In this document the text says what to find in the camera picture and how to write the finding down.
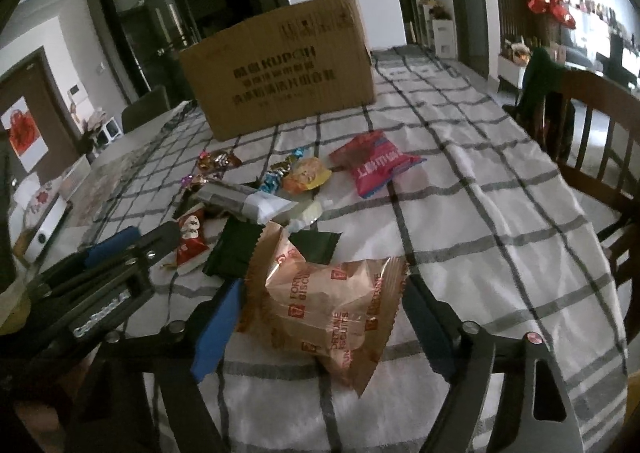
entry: red snack package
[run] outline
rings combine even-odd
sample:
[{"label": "red snack package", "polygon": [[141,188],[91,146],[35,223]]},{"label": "red snack package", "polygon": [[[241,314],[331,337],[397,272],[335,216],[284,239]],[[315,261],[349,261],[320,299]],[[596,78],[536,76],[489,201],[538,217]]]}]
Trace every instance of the red snack package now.
[{"label": "red snack package", "polygon": [[362,198],[370,197],[394,176],[425,160],[402,153],[379,129],[356,135],[329,158],[351,172]]},{"label": "red snack package", "polygon": [[209,245],[204,239],[203,224],[204,205],[197,204],[180,218],[180,245],[175,251],[175,264],[178,274],[186,274],[207,259]]}]

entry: wooden chair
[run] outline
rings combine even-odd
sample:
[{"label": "wooden chair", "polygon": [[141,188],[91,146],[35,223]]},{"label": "wooden chair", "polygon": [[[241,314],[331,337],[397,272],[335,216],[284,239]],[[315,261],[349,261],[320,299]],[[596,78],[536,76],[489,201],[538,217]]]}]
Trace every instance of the wooden chair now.
[{"label": "wooden chair", "polygon": [[[635,141],[640,144],[640,100],[622,86],[586,70],[564,71],[555,91],[562,96],[559,115],[554,117],[559,126],[552,129],[548,126],[549,115],[545,115],[543,100],[536,108],[532,122],[525,129],[558,164],[567,184],[621,213],[618,222],[598,233],[598,239],[603,242],[617,230],[623,229],[622,236],[613,244],[604,247],[604,251],[609,259],[616,287],[629,280],[632,282],[631,303],[625,315],[626,339],[627,342],[631,342],[640,333],[640,179],[632,194],[623,191],[623,186],[633,143]],[[566,140],[562,139],[566,134],[564,124],[570,116],[570,108],[573,108],[571,99],[580,100],[587,107],[575,165],[569,165],[565,158],[561,158],[561,152],[566,148]],[[595,177],[581,171],[587,152],[593,110],[605,113],[610,118],[602,161]],[[616,124],[628,132],[629,138],[620,177],[613,187],[605,184],[603,179],[612,155],[613,131]],[[618,265],[619,258],[627,251],[628,258]],[[622,431],[607,449],[607,453],[627,451],[640,451],[640,406],[629,409]]]}]

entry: cardboard box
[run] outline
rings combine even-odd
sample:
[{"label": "cardboard box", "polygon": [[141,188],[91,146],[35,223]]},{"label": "cardboard box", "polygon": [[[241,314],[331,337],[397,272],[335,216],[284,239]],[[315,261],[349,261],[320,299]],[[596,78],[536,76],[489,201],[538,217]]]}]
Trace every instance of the cardboard box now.
[{"label": "cardboard box", "polygon": [[180,53],[218,140],[375,101],[357,0],[249,18]]}]

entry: pink snack bag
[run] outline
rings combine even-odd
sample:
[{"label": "pink snack bag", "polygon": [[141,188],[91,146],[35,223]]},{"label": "pink snack bag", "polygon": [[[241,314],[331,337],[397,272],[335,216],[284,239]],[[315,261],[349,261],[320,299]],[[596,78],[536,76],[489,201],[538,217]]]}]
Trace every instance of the pink snack bag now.
[{"label": "pink snack bag", "polygon": [[329,158],[351,172],[362,198],[370,197],[394,176],[425,160],[399,151],[382,130],[356,135]]}]

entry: glass door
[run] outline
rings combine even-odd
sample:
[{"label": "glass door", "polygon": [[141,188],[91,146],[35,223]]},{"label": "glass door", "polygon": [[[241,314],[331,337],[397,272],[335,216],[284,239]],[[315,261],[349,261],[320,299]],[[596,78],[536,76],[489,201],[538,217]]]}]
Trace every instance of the glass door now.
[{"label": "glass door", "polygon": [[166,88],[176,105],[193,97],[182,73],[178,52],[197,42],[177,0],[102,0],[118,52],[143,95],[156,86]]}]

